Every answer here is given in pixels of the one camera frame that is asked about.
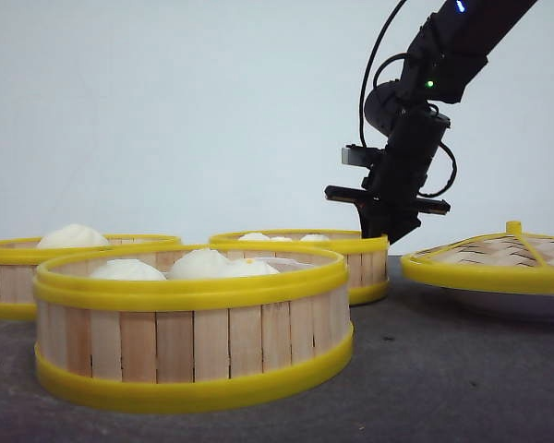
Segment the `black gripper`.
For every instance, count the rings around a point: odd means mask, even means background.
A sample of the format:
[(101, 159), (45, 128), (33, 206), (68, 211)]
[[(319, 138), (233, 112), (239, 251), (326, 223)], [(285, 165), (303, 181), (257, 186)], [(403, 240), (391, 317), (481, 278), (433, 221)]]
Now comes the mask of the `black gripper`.
[(367, 239), (386, 234), (390, 244), (421, 225), (418, 212), (446, 214), (449, 203), (418, 194), (449, 127), (450, 119), (428, 106), (401, 114), (382, 149), (381, 161), (369, 169), (361, 187), (327, 186), (326, 199), (355, 204), (361, 236)]

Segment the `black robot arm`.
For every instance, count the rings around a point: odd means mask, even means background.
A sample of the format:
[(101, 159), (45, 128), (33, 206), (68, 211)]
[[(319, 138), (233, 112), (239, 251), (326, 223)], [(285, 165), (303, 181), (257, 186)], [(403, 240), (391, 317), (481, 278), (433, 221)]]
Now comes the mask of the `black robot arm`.
[(365, 167), (358, 189), (327, 186), (328, 200), (355, 206), (364, 238), (402, 239), (421, 224), (421, 213), (445, 215), (439, 192), (421, 188), (450, 119), (438, 103), (461, 101), (488, 54), (533, 6), (531, 1), (446, 1), (419, 28), (406, 51), (368, 66), (359, 95), (358, 131), (377, 129), (387, 142), (342, 149), (347, 165)]

